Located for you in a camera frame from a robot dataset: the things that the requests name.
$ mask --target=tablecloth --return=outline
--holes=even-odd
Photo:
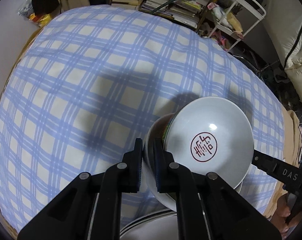
[[[281,104],[211,39],[108,5],[61,14],[26,52],[0,100],[3,216],[20,231],[80,172],[104,172],[160,116],[203,96],[236,103],[255,148],[282,159]],[[262,213],[275,185],[251,166],[241,194]],[[124,194],[121,223],[157,208],[146,187]]]

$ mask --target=metal screw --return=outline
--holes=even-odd
[[[120,170],[125,169],[127,167],[126,163],[118,163],[118,165],[116,165],[116,166]]]
[[[170,163],[170,164],[169,164],[169,167],[170,167],[171,169],[177,169],[179,166],[180,166],[180,165],[179,165],[178,163]]]
[[[82,172],[79,177],[80,179],[87,179],[90,175],[87,172]]]
[[[218,178],[218,175],[215,172],[209,172],[208,173],[208,178],[212,179],[212,180],[215,180],[215,179]]]

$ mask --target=white wall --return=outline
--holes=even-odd
[[[0,1],[0,96],[9,73],[24,44],[37,29],[17,14],[24,0]],[[5,224],[1,215],[0,222]]]

